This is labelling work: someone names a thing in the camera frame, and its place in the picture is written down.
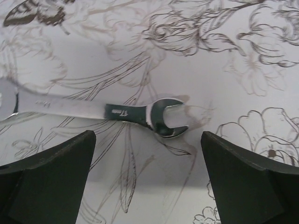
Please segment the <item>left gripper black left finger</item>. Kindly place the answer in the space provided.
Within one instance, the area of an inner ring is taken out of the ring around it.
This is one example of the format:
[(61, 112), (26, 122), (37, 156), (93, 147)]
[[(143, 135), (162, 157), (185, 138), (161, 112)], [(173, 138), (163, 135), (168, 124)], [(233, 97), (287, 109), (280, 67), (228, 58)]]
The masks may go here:
[(0, 167), (2, 224), (74, 224), (95, 150), (85, 131), (59, 145)]

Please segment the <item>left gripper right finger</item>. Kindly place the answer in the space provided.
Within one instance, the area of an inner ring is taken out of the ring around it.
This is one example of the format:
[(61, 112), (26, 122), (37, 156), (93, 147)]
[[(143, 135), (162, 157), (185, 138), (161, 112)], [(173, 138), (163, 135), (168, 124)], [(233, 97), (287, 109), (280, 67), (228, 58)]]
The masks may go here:
[(223, 224), (297, 224), (299, 169), (204, 131), (201, 147)]

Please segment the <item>silver open-end wrench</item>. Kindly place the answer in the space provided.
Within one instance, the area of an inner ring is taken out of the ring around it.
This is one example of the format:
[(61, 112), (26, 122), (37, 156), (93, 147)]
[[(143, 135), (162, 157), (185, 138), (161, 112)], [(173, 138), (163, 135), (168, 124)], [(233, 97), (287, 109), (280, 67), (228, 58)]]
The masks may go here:
[(166, 108), (181, 106), (176, 98), (160, 98), (148, 105), (115, 105), (63, 98), (31, 91), (11, 79), (0, 79), (0, 119), (36, 112), (75, 118), (129, 122), (152, 130), (162, 138), (169, 139), (183, 134), (188, 125), (168, 127), (164, 121)]

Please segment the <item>floral patterned mat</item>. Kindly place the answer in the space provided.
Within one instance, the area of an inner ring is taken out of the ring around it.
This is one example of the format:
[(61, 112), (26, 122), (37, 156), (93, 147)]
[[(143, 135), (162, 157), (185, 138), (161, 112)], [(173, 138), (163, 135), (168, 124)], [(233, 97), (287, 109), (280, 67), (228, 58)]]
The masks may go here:
[(219, 224), (200, 137), (299, 164), (296, 0), (3, 0), (0, 74), (68, 98), (185, 102), (164, 140), (137, 125), (30, 113), (0, 125), (0, 162), (97, 136), (78, 224)]

